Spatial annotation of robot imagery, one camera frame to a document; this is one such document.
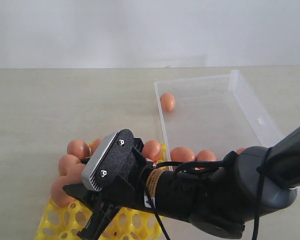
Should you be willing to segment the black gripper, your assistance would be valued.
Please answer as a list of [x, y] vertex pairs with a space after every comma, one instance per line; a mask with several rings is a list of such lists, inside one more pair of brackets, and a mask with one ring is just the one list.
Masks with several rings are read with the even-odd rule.
[[116, 176], [107, 188], [93, 191], [82, 183], [62, 187], [68, 196], [92, 211], [85, 227], [77, 233], [81, 240], [98, 240], [123, 207], [189, 222], [197, 191], [213, 172], [187, 169], [174, 173], [150, 167], [141, 153], [143, 147], [142, 140], [134, 138], [134, 165], [126, 178]]

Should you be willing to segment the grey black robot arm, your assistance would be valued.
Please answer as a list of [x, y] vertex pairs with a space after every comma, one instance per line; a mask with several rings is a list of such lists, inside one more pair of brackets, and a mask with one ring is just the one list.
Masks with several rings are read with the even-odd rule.
[[289, 207], [300, 186], [300, 126], [275, 146], [229, 152], [221, 161], [162, 162], [153, 166], [129, 129], [108, 135], [84, 160], [81, 183], [63, 190], [92, 214], [78, 232], [98, 239], [123, 207], [190, 223], [223, 239], [238, 240], [253, 221]]

